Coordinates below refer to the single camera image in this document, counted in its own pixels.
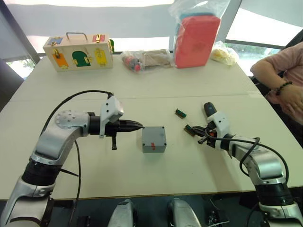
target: robotic arm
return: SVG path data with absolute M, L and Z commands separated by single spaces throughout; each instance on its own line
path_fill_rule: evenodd
M 110 136 L 112 149 L 117 149 L 117 132 L 142 128 L 138 122 L 119 120 L 123 113 L 120 102 L 111 96 L 102 105 L 101 116 L 72 110 L 57 114 L 55 125 L 48 127 L 39 137 L 29 163 L 2 212 L 0 226 L 47 226 L 54 203 L 50 195 L 74 141 L 89 134 L 100 138 Z
M 193 127 L 193 130 L 202 136 L 198 142 L 202 144 L 207 141 L 209 146 L 226 150 L 231 157 L 242 161 L 252 144 L 218 139 L 246 140 L 252 143 L 256 140 L 231 135 L 227 116 L 223 112 L 217 112 L 212 103 L 206 103 L 204 110 L 207 116 L 207 127 Z M 245 158 L 243 164 L 257 191 L 259 207 L 265 219 L 263 225 L 270 227 L 303 226 L 302 214 L 289 192 L 277 156 L 268 149 L 257 145 Z

